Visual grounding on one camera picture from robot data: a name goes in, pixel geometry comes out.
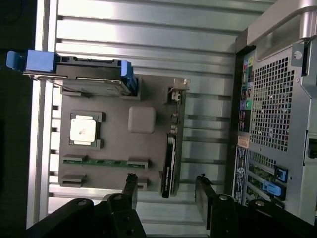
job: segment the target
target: blue latch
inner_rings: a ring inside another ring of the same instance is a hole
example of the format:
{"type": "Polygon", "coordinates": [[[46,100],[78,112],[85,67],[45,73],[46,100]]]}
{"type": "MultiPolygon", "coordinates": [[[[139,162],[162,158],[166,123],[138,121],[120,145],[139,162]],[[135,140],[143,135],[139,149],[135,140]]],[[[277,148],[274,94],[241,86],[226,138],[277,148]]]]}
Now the blue latch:
{"type": "Polygon", "coordinates": [[[6,55],[6,66],[22,72],[24,70],[24,60],[22,55],[15,51],[9,51],[6,55]]]}
{"type": "Polygon", "coordinates": [[[121,77],[127,79],[128,87],[132,87],[133,90],[138,90],[138,82],[134,76],[134,68],[131,63],[124,60],[121,60],[121,77]]]}
{"type": "Polygon", "coordinates": [[[278,169],[279,176],[277,177],[281,181],[286,181],[286,171],[283,171],[281,169],[278,169]]]}
{"type": "Polygon", "coordinates": [[[26,70],[54,73],[56,70],[55,52],[28,50],[26,70]]]}
{"type": "Polygon", "coordinates": [[[6,57],[6,66],[19,72],[28,70],[54,73],[56,57],[55,52],[28,50],[27,56],[24,57],[18,52],[9,51],[6,57]]]}
{"type": "Polygon", "coordinates": [[[282,188],[280,188],[278,185],[269,182],[269,181],[264,181],[262,185],[262,190],[266,191],[274,196],[281,196],[282,195],[282,188]]]}

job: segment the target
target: screw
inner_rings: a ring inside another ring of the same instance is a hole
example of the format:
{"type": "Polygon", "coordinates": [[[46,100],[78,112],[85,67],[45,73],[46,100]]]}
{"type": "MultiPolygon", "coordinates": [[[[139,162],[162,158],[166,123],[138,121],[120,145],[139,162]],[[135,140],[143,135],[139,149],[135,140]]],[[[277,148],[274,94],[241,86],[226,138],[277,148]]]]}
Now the screw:
{"type": "Polygon", "coordinates": [[[83,206],[83,205],[85,205],[85,204],[86,204],[86,201],[84,200],[84,201],[79,202],[79,203],[78,203],[78,206],[83,206]]]}
{"type": "Polygon", "coordinates": [[[219,198],[220,198],[220,200],[222,200],[222,201],[228,200],[227,196],[223,196],[223,195],[221,195],[219,198]]]}
{"type": "Polygon", "coordinates": [[[263,207],[265,204],[262,201],[256,201],[256,205],[263,207]]]}
{"type": "Polygon", "coordinates": [[[300,52],[300,51],[295,51],[295,53],[294,53],[294,58],[295,58],[295,59],[300,60],[302,57],[303,57],[302,52],[300,52]]]}
{"type": "Polygon", "coordinates": [[[114,197],[114,200],[120,200],[121,198],[122,198],[122,196],[118,195],[118,196],[114,197]]]}

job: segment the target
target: warning label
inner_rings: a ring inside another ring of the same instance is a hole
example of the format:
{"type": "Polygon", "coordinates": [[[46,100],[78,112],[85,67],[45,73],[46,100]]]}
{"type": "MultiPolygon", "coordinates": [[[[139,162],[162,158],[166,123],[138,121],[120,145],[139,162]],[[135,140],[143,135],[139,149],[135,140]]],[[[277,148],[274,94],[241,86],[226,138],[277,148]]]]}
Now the warning label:
{"type": "Polygon", "coordinates": [[[235,175],[234,175],[234,188],[233,197],[238,203],[242,204],[243,196],[243,186],[246,170],[246,158],[247,150],[245,148],[237,146],[236,150],[236,165],[235,165],[235,175]]]}
{"type": "Polygon", "coordinates": [[[246,136],[238,136],[238,146],[248,149],[250,139],[246,136]]]}

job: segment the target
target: pci slot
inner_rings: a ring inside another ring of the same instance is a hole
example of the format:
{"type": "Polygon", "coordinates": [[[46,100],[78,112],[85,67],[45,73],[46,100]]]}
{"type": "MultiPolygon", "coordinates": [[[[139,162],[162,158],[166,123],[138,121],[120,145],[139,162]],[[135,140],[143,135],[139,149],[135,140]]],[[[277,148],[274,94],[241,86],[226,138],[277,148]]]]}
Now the pci slot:
{"type": "Polygon", "coordinates": [[[275,181],[274,170],[264,170],[263,166],[259,167],[259,163],[254,163],[254,161],[249,161],[248,170],[262,178],[260,180],[275,181]]]}
{"type": "Polygon", "coordinates": [[[256,187],[257,189],[259,190],[262,189],[263,183],[250,175],[248,175],[248,182],[252,184],[254,187],[256,187]]]}
{"type": "Polygon", "coordinates": [[[270,201],[270,197],[264,192],[247,182],[247,194],[250,195],[253,199],[264,199],[270,201]]]}
{"type": "Polygon", "coordinates": [[[274,169],[274,166],[276,165],[276,160],[270,159],[269,157],[263,156],[253,151],[249,152],[249,159],[258,162],[269,169],[274,169]]]}

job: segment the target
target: metal mesh grille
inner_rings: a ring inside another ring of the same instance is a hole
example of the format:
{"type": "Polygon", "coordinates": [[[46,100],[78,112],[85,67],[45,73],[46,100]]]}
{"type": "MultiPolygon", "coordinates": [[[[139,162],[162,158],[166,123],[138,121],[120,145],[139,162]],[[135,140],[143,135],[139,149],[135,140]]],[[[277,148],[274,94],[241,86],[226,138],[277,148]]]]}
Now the metal mesh grille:
{"type": "Polygon", "coordinates": [[[289,58],[255,70],[251,141],[287,151],[295,71],[289,58]]]}
{"type": "Polygon", "coordinates": [[[262,165],[268,166],[270,168],[274,169],[274,165],[276,165],[276,160],[272,160],[272,159],[265,157],[263,155],[260,155],[256,152],[249,151],[248,155],[249,155],[250,159],[253,159],[254,161],[256,161],[262,165]]]}

